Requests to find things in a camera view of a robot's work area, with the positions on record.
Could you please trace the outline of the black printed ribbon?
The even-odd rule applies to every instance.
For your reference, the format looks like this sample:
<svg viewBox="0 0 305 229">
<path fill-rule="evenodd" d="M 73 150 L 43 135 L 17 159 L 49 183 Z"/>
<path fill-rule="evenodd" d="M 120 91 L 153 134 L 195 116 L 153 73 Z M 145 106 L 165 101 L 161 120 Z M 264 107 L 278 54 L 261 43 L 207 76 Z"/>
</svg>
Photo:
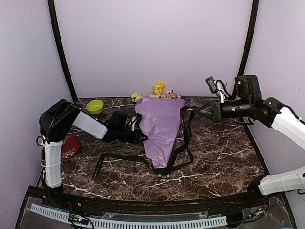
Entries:
<svg viewBox="0 0 305 229">
<path fill-rule="evenodd" d="M 162 175 L 162 176 L 169 175 L 172 172 L 180 170 L 184 166 L 191 164 L 193 162 L 193 154 L 191 153 L 188 146 L 189 146 L 189 143 L 192 138 L 191 121 L 196 116 L 196 113 L 195 113 L 196 108 L 197 108 L 196 106 L 185 106 L 180 109 L 180 119 L 181 119 L 182 128 L 183 128 L 184 143 L 171 152 L 166 168 L 155 169 L 146 159 L 144 159 L 141 156 L 124 156 L 124 155 L 119 155 L 119 154 L 114 154 L 114 153 L 104 153 L 104 154 L 101 154 L 99 157 L 99 160 L 96 164 L 92 178 L 97 177 L 100 174 L 102 165 L 103 165 L 106 157 L 111 157 L 114 159 L 125 160 L 125 161 L 145 163 L 145 165 L 147 166 L 148 169 L 150 169 L 154 173 L 156 173 L 158 175 Z M 178 155 L 184 151 L 187 152 L 189 161 L 182 163 L 182 164 L 175 165 Z"/>
</svg>

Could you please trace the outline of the yellow daisy bunch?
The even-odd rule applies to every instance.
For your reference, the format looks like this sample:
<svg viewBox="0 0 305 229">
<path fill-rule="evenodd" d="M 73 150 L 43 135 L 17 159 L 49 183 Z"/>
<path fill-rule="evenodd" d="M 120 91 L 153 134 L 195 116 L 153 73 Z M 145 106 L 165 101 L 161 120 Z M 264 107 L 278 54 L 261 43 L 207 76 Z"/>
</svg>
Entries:
<svg viewBox="0 0 305 229">
<path fill-rule="evenodd" d="M 133 94 L 131 94 L 130 98 L 133 103 L 137 103 L 142 98 L 142 95 L 140 95 L 138 93 L 133 93 Z"/>
</svg>

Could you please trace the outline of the pink wrapping paper sheet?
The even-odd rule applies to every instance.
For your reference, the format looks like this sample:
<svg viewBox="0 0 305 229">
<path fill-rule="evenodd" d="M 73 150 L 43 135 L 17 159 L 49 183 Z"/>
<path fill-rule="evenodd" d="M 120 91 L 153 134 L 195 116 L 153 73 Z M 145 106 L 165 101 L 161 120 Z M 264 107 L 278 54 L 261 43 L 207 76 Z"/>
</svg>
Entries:
<svg viewBox="0 0 305 229">
<path fill-rule="evenodd" d="M 166 168 L 180 129 L 180 109 L 185 107 L 184 99 L 161 99 L 143 97 L 135 106 L 142 115 L 139 127 L 148 137 L 144 141 L 146 157 L 154 169 Z"/>
</svg>

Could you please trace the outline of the yellow rose stem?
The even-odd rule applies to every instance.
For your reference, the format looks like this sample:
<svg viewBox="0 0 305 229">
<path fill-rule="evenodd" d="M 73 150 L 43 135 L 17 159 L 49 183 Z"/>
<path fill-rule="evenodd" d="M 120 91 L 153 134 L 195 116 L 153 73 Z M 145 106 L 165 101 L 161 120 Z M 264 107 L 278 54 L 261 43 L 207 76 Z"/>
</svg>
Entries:
<svg viewBox="0 0 305 229">
<path fill-rule="evenodd" d="M 163 81 L 158 81 L 154 86 L 154 94 L 149 95 L 151 98 L 165 98 L 164 89 L 166 85 Z"/>
</svg>

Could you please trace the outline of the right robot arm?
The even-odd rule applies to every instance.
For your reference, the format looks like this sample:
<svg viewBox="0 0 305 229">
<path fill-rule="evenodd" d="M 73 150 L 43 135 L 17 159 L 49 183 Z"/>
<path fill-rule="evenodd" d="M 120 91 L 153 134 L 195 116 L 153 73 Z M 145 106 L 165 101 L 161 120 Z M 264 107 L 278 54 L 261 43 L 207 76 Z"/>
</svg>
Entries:
<svg viewBox="0 0 305 229">
<path fill-rule="evenodd" d="M 305 147 L 305 122 L 297 116 L 294 110 L 269 97 L 262 99 L 258 77 L 256 75 L 242 75 L 235 78 L 237 99 L 227 91 L 221 80 L 213 77 L 206 78 L 211 93 L 217 95 L 218 100 L 210 102 L 205 108 L 198 109 L 198 113 L 213 121 L 220 122 L 226 118 L 248 118 L 248 124 L 259 121 L 296 143 Z M 305 190 L 305 168 L 301 167 L 277 175 L 257 177 L 247 188 L 248 193 L 243 197 L 243 203 L 253 207 L 262 196 L 273 193 L 298 191 L 303 195 Z"/>
</svg>

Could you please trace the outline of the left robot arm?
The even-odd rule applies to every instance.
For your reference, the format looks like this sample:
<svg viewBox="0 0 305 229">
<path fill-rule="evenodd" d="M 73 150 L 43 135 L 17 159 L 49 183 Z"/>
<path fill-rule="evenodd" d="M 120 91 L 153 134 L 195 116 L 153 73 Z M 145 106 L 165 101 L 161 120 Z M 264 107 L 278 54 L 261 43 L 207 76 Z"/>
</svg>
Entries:
<svg viewBox="0 0 305 229">
<path fill-rule="evenodd" d="M 126 143 L 143 143 L 148 139 L 139 128 L 142 115 L 137 113 L 130 124 L 128 116 L 122 112 L 114 112 L 111 119 L 101 122 L 73 103 L 61 99 L 45 111 L 39 118 L 40 138 L 44 147 L 44 180 L 51 188 L 62 185 L 61 149 L 64 138 L 71 127 L 76 127 L 103 142 L 120 140 Z"/>
</svg>

